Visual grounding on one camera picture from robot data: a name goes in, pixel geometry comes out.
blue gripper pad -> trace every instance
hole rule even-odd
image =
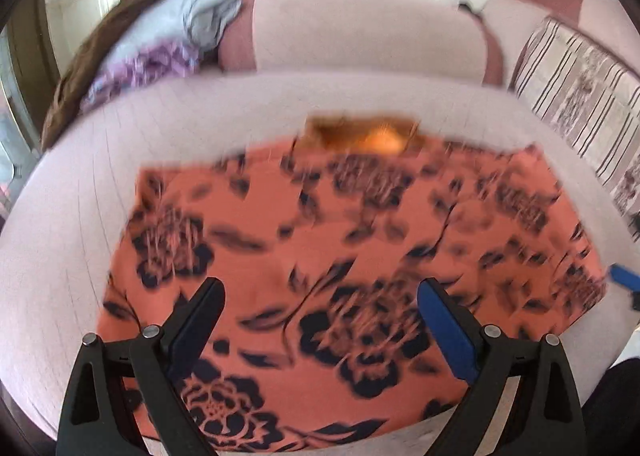
[[[640,292],[640,276],[621,265],[611,265],[609,267],[609,277],[632,292]]]
[[[423,281],[418,286],[418,310],[455,378],[470,386],[478,378],[476,349],[438,294]]]

fabric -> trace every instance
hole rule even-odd
[[[187,41],[200,52],[212,50],[240,6],[241,0],[164,0],[129,29],[102,68],[133,58],[141,49],[160,41]]]
[[[478,84],[502,78],[500,49],[482,23],[428,0],[255,0],[252,23],[259,72],[361,68]]]
[[[76,52],[56,92],[42,130],[42,149],[49,149],[76,118],[102,59],[131,24],[158,0],[120,0]]]
[[[216,449],[340,445],[457,403],[465,386],[416,308],[424,277],[481,324],[535,340],[604,296],[598,256],[533,146],[430,137],[380,156],[295,144],[143,171],[113,255],[107,341],[162,324],[207,277],[225,283],[210,343],[177,385]]]
[[[589,456],[631,456],[640,444],[640,359],[609,369],[582,408]]]
[[[132,59],[98,73],[80,103],[87,113],[125,90],[155,83],[166,75],[187,77],[200,68],[200,53],[188,42],[168,41],[145,48]]]
[[[536,142],[603,265],[620,263],[640,273],[638,243],[589,166],[507,91],[375,72],[220,75],[203,68],[192,77],[166,77],[77,119],[43,155],[0,235],[0,380],[47,435],[57,436],[82,335],[95,328],[141,167],[211,163],[238,144],[293,136],[310,109],[349,115],[401,110],[430,133],[500,149]],[[608,287],[604,299],[560,336],[581,403],[640,319],[628,290]],[[424,454],[450,413],[314,456]],[[487,438],[495,443],[499,435]]]
[[[640,79],[555,19],[531,36],[514,91],[594,170],[621,214],[640,211]]]

floral pattern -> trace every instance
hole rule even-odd
[[[638,195],[638,187],[640,187],[640,156],[629,165],[613,191],[613,203],[616,204],[620,214],[625,215],[628,212],[630,204]]]
[[[346,155],[332,160],[329,173],[334,188],[343,195],[361,195],[363,207],[377,210],[397,208],[414,177],[375,155]]]
[[[597,48],[591,48],[583,59],[583,69],[579,77],[551,121],[551,127],[563,139],[574,129],[582,113],[589,110],[588,99],[598,85],[598,71],[607,55]]]
[[[267,451],[284,438],[278,417],[263,409],[255,380],[222,377],[206,359],[200,359],[193,375],[182,383],[180,397],[215,449]]]
[[[144,171],[97,332],[131,338],[222,280],[224,311],[178,386],[221,451],[336,446],[449,409],[466,386],[417,311],[421,280],[533,340],[562,333],[606,285],[539,150],[428,144],[377,156],[288,142]],[[156,436],[126,385],[142,434]]]
[[[357,396],[379,396],[398,384],[400,362],[431,344],[414,301],[402,280],[338,287],[326,308],[300,320],[300,351],[338,366]]]
[[[203,236],[202,220],[168,206],[154,222],[132,237],[140,262],[138,276],[155,289],[175,276],[201,276],[213,261],[213,250]]]

